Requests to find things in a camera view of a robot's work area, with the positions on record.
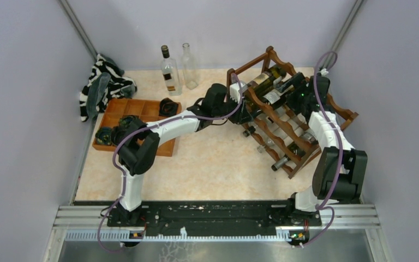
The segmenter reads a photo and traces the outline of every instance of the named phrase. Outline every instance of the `marble surface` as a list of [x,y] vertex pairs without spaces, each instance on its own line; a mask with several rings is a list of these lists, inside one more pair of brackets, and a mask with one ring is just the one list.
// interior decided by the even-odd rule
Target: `marble surface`
[[[296,68],[304,75],[312,68]],[[183,93],[171,97],[190,106],[203,97],[211,84],[225,84],[227,69],[201,69],[200,85],[194,90],[183,87]],[[248,82],[259,75],[260,69],[249,69],[240,75]],[[162,100],[168,97],[163,76],[158,70],[129,71],[138,86],[134,98]],[[94,130],[98,129],[102,115]],[[253,138],[244,138],[241,126],[228,122],[210,126],[198,133],[176,139],[172,157],[156,157],[145,174],[142,198],[144,200],[266,200],[286,199],[294,192],[311,185],[319,158],[300,170],[293,179],[270,166],[273,159],[259,153]],[[111,163],[112,152],[89,147],[75,200],[114,200],[119,196],[120,171]]]

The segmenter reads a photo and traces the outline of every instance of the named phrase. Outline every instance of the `bottle cap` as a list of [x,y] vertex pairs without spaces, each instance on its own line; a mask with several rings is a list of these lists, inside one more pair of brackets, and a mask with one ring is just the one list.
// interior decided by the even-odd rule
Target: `bottle cap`
[[169,49],[167,48],[167,45],[162,45],[161,46],[161,52],[163,53],[164,58],[169,57]]

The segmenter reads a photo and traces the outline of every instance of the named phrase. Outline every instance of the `clear glass bottle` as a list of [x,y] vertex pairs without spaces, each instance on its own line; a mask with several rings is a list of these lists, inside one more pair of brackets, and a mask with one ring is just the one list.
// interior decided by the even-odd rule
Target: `clear glass bottle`
[[169,56],[167,45],[161,47],[161,52],[164,58],[161,62],[161,72],[165,78],[166,88],[170,96],[179,96],[182,94],[182,86],[179,80],[176,60]]
[[184,43],[182,48],[184,48],[184,55],[182,55],[182,66],[184,67],[185,86],[192,90],[196,88],[199,83],[196,59],[190,53],[190,45],[188,43]]
[[[280,127],[273,131],[272,134],[274,134],[282,140],[284,140],[288,136]],[[258,150],[258,152],[263,153],[264,151],[266,151],[266,148],[273,147],[275,144],[276,143],[271,138],[267,137],[266,145],[258,146],[256,149]]]

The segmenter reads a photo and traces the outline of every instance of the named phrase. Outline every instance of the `wine rack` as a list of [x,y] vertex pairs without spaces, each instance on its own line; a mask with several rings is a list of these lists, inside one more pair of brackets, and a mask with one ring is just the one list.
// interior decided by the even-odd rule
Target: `wine rack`
[[[227,71],[227,87],[229,87],[232,84],[231,77],[230,77],[230,75],[232,73],[235,73],[235,74],[239,75],[242,72],[244,72],[245,70],[247,70],[248,68],[251,68],[252,66],[254,66],[254,65],[256,65],[260,62],[262,62],[261,72],[266,71],[269,68],[271,62],[274,62],[274,63],[278,64],[279,66],[281,66],[283,69],[285,69],[285,71],[290,76],[293,76],[293,75],[296,74],[296,71],[295,71],[295,68],[293,67],[293,65],[289,62],[285,63],[285,62],[281,61],[280,58],[277,56],[277,53],[274,51],[274,48],[272,46],[269,46],[266,49],[265,53],[263,53],[262,55],[258,56],[255,59],[251,60],[247,64],[241,66],[238,69],[233,69],[233,68],[229,69]],[[288,177],[290,179],[293,178],[295,176],[295,174],[301,168],[303,168],[305,165],[307,165],[311,160],[313,160],[315,157],[317,157],[321,153],[319,145],[313,145],[313,144],[309,143],[308,141],[300,138],[300,136],[296,135],[295,131],[293,130],[293,127],[289,123],[287,123],[287,121],[282,121],[280,119],[281,116],[279,116],[272,109],[272,107],[270,105],[261,102],[261,100],[256,96],[255,92],[253,91],[253,89],[251,87],[249,87],[245,91],[244,96],[251,99],[254,102],[254,104],[256,104],[263,111],[263,113],[266,114],[266,116],[268,116],[271,120],[273,120],[274,123],[279,128],[281,128],[293,140],[293,142],[299,148],[301,148],[301,150],[303,150],[305,152],[305,154],[302,157],[296,155],[295,153],[293,153],[292,151],[290,151],[287,148],[287,145],[285,144],[284,140],[275,136],[271,132],[271,130],[269,130],[267,128],[267,124],[262,119],[259,119],[258,117],[254,119],[254,122],[258,125],[258,127],[270,139],[272,139],[272,141],[274,141],[274,143],[281,149],[281,151],[288,158],[290,158],[289,162],[290,163],[293,162],[294,167],[290,167],[289,165],[286,165],[286,164],[284,164],[282,166],[282,169],[288,174]],[[338,106],[334,102],[333,97],[330,94],[327,95],[327,98],[328,98],[327,103],[330,104],[335,109],[336,113],[339,116],[341,116],[343,119],[345,119],[345,122],[343,124],[341,124],[341,126],[340,126],[341,130],[345,130],[353,122],[353,120],[358,116],[358,113],[352,112],[349,109],[343,109],[340,106]],[[303,129],[303,131],[306,131],[307,129],[309,129],[309,126],[307,125],[307,123],[302,122],[291,109],[289,109],[286,105],[284,105],[283,107],[285,107],[285,113],[291,119],[293,119],[300,126],[300,128]],[[242,126],[245,129],[248,129],[249,124],[243,124]],[[252,137],[261,146],[266,146],[265,141],[263,140],[263,138],[258,133],[254,132],[252,134]],[[273,150],[269,147],[266,147],[266,152],[274,159],[275,162],[279,161],[280,158],[283,157],[283,156],[279,156],[279,154],[275,150]]]

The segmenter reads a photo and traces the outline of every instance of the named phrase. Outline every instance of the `metal corner post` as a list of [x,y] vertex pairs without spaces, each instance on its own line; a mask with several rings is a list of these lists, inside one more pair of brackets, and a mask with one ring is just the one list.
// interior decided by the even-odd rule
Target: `metal corner post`
[[86,47],[87,51],[89,52],[90,56],[94,61],[97,60],[97,50],[95,50],[94,45],[92,44],[91,40],[89,39],[89,36],[87,35],[86,31],[81,25],[81,22],[76,17],[75,12],[71,8],[70,4],[67,0],[57,0],[57,2],[60,4],[60,7],[63,9],[65,14],[67,15],[68,19],[70,20],[71,25],[73,26],[74,30],[78,34],[78,36],[81,38],[81,41],[83,42],[84,46]]
[[[341,27],[335,41],[333,42],[332,47],[330,48],[331,51],[337,52],[340,48],[341,44],[344,41],[344,38],[346,34],[349,31],[349,28],[351,27],[352,23],[354,22],[354,19],[356,18],[359,10],[362,8],[362,6],[365,4],[367,0],[356,0],[354,5],[351,8],[351,11],[349,12],[349,15],[347,16],[346,20],[344,21],[343,26]],[[327,68],[330,66],[332,62],[333,55],[329,55],[326,59],[322,67]]]

